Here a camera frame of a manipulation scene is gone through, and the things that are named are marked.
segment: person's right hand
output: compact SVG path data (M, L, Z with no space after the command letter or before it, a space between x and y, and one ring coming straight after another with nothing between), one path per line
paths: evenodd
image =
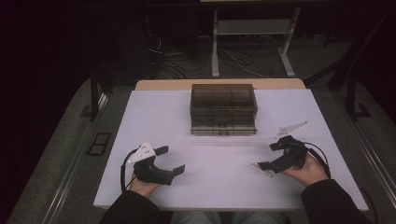
M319 182L320 180L329 179L329 177L326 176L323 167L320 165L319 161L317 161L309 153L306 153L305 164L303 168L300 169L293 166L282 172L282 174L289 175L295 178L305 187Z

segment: person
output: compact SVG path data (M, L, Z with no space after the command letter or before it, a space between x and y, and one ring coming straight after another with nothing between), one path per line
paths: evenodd
M320 163L309 153L303 168L291 167L282 172L305 186L301 194L310 224L368 224L372 223L353 203L352 198L338 183L326 176ZM149 195L160 185L139 181L131 183L129 190L109 207L100 223L154 224L160 209L151 202ZM282 213L235 213L233 223L286 223ZM214 212L175 212L172 223L220 223Z

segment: black sleeve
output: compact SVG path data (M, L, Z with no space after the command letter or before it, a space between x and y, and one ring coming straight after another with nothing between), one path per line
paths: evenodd
M144 196L125 191L108 208L100 223L157 223L160 209Z
M372 223L335 180L322 180L301 194L310 224Z

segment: table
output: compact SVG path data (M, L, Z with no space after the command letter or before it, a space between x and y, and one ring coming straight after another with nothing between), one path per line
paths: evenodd
M190 134L192 83L251 83L258 104L257 134L248 136L195 136ZM324 121L310 90L299 79L215 79L141 81L129 103L111 151L94 205L108 208L120 195L120 165L126 154L145 141L153 147L169 146L155 164L172 170L186 164L172 186L161 186L152 195L165 210L285 211L303 209L304 187L294 179L270 178L253 169L256 161L281 155L269 144L280 127L308 120L292 136L321 147L332 177L351 195L361 210L368 210L351 173ZM127 182L133 172L126 168Z

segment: person's left hand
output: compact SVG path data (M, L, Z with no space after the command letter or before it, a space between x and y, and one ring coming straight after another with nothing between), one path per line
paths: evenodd
M146 198L148 198L151 193L160 186L160 184L153 184L141 181L137 178L135 174L132 174L132 183L129 190L134 191Z

